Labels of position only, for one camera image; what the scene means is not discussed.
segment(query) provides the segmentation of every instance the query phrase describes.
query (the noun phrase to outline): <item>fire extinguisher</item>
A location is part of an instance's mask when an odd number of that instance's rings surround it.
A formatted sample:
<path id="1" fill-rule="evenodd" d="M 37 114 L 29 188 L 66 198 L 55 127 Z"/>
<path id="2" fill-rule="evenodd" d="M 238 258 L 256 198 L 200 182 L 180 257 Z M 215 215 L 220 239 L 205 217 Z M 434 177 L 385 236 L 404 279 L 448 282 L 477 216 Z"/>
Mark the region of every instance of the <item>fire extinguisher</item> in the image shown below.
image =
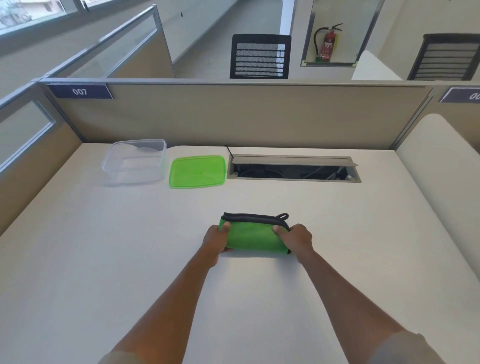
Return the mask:
<path id="1" fill-rule="evenodd" d="M 320 58 L 322 61 L 329 62 L 332 58 L 333 47 L 335 45 L 335 39 L 337 36 L 335 31 L 336 30 L 338 30 L 339 32 L 342 31 L 342 29 L 337 28 L 339 25 L 343 25 L 343 23 L 334 25 L 331 28 L 328 28 L 328 27 L 319 28 L 313 35 L 313 42 L 315 44 L 315 51 L 317 52 L 317 57 Z M 324 42 L 319 52 L 318 45 L 317 45 L 317 34 L 322 30 L 328 30 L 329 32 L 325 34 Z"/>

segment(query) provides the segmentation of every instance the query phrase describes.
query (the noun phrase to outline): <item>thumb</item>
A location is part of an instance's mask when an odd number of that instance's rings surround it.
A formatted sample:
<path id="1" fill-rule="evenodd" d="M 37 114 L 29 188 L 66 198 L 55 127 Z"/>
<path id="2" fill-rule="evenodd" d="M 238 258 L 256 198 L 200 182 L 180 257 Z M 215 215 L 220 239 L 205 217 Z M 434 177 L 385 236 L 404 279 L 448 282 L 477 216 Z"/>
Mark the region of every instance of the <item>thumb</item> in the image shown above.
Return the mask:
<path id="1" fill-rule="evenodd" d="M 230 231 L 230 222 L 226 221 L 218 231 L 229 232 Z"/>
<path id="2" fill-rule="evenodd" d="M 282 228 L 281 228 L 280 226 L 278 226 L 278 225 L 275 225 L 275 226 L 272 228 L 272 230 L 273 230 L 274 233 L 277 234 L 278 237 L 279 237 L 280 239 L 282 239 L 282 240 L 283 240 L 284 236 L 285 236 L 286 234 L 288 234 L 288 231 L 282 229 Z"/>

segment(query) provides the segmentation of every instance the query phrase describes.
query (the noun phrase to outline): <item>right hand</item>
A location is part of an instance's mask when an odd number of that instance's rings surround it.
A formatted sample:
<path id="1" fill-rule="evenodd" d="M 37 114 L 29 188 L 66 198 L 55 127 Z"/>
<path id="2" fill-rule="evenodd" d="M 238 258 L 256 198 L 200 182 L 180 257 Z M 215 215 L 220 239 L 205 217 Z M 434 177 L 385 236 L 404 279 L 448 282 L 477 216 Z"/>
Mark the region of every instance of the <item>right hand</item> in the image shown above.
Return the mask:
<path id="1" fill-rule="evenodd" d="M 314 252 L 312 246 L 312 234 L 301 224 L 294 225 L 290 231 L 286 231 L 278 225 L 273 227 L 273 231 L 282 239 L 283 244 L 290 249 L 297 257 L 299 254 L 308 254 Z"/>

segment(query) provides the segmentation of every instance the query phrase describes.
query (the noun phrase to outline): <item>plastic food container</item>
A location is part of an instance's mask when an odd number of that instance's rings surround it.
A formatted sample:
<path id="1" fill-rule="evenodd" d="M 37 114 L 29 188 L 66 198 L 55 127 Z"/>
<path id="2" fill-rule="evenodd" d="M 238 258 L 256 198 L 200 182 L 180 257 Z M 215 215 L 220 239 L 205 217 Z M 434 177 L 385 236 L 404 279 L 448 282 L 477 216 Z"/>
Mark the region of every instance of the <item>plastic food container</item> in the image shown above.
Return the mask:
<path id="1" fill-rule="evenodd" d="M 105 155 L 102 169 L 117 183 L 160 181 L 167 170 L 167 143 L 163 139 L 116 142 Z"/>

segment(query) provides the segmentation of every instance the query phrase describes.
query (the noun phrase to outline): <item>green plastic lid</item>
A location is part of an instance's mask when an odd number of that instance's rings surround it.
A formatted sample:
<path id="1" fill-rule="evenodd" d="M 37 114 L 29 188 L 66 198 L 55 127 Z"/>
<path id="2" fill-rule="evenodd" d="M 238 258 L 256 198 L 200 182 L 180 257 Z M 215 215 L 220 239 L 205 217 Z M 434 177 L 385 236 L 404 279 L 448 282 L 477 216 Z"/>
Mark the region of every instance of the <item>green plastic lid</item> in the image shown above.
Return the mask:
<path id="1" fill-rule="evenodd" d="M 177 158 L 170 169 L 171 188 L 210 187 L 225 182 L 225 159 L 222 156 Z"/>

